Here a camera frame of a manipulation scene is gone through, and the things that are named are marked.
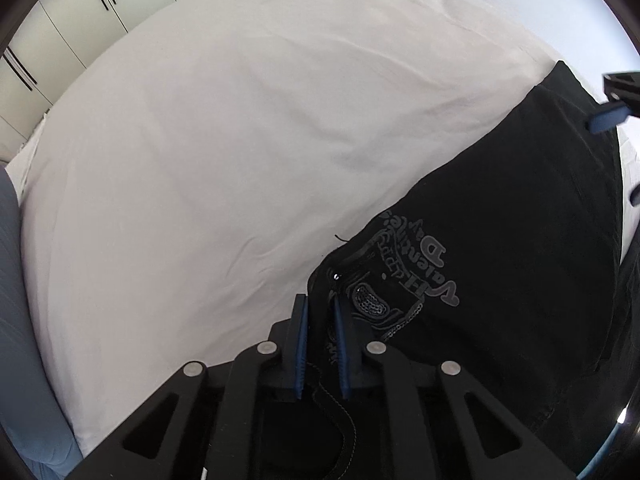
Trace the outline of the black jeans pants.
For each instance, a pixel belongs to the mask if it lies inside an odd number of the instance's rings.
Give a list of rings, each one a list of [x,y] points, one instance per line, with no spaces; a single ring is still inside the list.
[[[574,479],[639,379],[639,241],[614,129],[563,62],[308,282],[279,479]],[[348,349],[338,380],[334,298]]]

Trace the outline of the blue rolled duvet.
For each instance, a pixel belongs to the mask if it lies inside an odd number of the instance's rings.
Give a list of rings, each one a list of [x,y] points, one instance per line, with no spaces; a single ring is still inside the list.
[[[82,460],[43,369],[32,328],[21,254],[21,211],[1,173],[1,427],[38,479],[63,479]]]

